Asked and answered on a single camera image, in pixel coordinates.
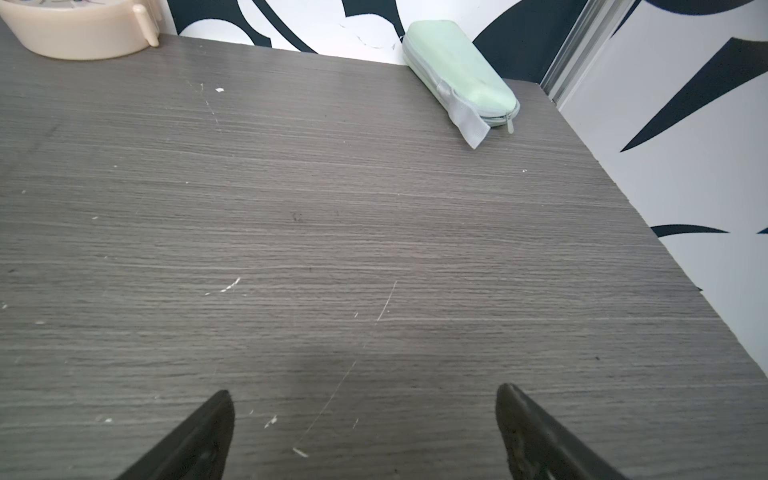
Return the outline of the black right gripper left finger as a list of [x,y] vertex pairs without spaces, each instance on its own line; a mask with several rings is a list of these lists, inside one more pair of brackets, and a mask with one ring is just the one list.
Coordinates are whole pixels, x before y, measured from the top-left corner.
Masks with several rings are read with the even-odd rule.
[[118,479],[222,479],[234,427],[232,397],[219,390]]

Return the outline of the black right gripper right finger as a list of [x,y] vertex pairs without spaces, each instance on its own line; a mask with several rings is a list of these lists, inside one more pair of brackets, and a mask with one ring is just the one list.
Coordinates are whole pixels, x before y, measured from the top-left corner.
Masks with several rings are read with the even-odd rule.
[[495,414],[514,479],[624,477],[514,384],[499,386]]

